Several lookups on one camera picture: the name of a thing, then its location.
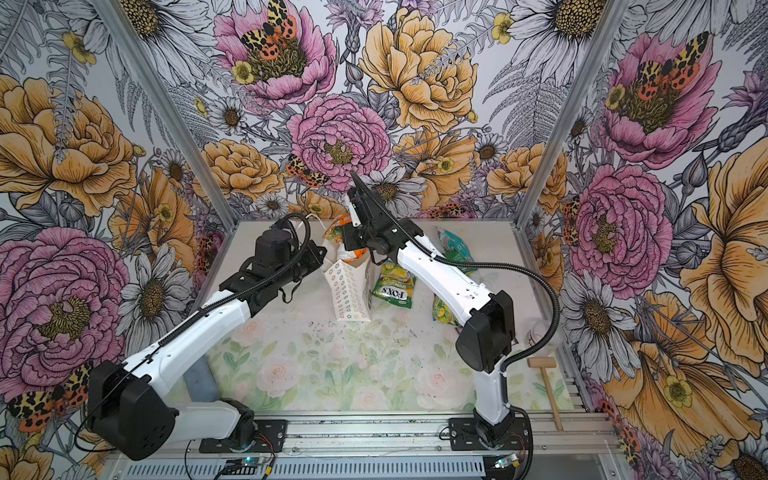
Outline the orange snack packet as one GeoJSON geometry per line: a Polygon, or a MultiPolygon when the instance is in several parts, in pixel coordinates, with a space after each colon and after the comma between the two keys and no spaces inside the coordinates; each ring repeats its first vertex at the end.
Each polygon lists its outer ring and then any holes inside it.
{"type": "Polygon", "coordinates": [[[352,249],[350,243],[344,238],[345,228],[352,225],[349,214],[344,214],[330,224],[323,234],[323,245],[328,250],[326,258],[331,262],[342,261],[347,264],[355,264],[362,261],[368,254],[368,250],[352,249]]]}

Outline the white printed paper bag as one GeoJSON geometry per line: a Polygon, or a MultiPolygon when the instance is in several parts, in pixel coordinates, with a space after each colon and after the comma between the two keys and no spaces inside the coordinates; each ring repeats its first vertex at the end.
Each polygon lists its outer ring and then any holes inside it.
{"type": "Polygon", "coordinates": [[[312,320],[371,322],[371,289],[376,267],[368,250],[350,250],[343,231],[352,226],[348,214],[334,220],[321,220],[310,214],[313,239],[325,247],[320,269],[305,279],[300,291],[300,306],[312,320]]]}

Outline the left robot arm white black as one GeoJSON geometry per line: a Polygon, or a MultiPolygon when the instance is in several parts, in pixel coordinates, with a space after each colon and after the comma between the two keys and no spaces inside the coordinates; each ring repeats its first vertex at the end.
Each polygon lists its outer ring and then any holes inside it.
{"type": "Polygon", "coordinates": [[[232,399],[173,406],[176,382],[230,333],[273,300],[289,302],[287,285],[317,271],[327,251],[311,238],[303,214],[290,213],[256,240],[254,254],[210,299],[169,333],[121,362],[104,361],[89,374],[82,427],[131,460],[167,443],[216,439],[234,451],[257,438],[254,412],[232,399]]]}

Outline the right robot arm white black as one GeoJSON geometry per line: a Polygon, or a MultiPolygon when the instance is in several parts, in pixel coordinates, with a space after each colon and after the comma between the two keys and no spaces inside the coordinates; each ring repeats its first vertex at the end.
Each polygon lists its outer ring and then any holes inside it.
{"type": "Polygon", "coordinates": [[[449,307],[461,326],[455,348],[473,370],[477,435],[485,447],[500,447],[515,419],[501,369],[513,343],[512,298],[491,292],[453,266],[412,220],[397,219],[357,174],[352,179],[347,193],[352,225],[343,229],[344,244],[385,256],[449,307]]]}

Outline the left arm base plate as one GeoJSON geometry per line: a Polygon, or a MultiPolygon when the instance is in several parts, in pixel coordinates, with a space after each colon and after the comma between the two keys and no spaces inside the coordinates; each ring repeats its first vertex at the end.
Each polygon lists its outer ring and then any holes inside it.
{"type": "Polygon", "coordinates": [[[266,418],[250,420],[238,425],[225,439],[203,439],[199,452],[224,453],[280,453],[287,436],[288,421],[266,418]]]}

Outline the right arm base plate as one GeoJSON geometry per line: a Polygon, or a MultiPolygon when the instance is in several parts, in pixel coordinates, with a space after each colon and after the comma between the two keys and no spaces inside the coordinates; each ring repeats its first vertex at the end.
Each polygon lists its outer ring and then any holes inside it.
{"type": "Polygon", "coordinates": [[[525,417],[510,413],[491,425],[480,416],[448,420],[453,451],[518,451],[531,449],[531,425],[525,417]]]}

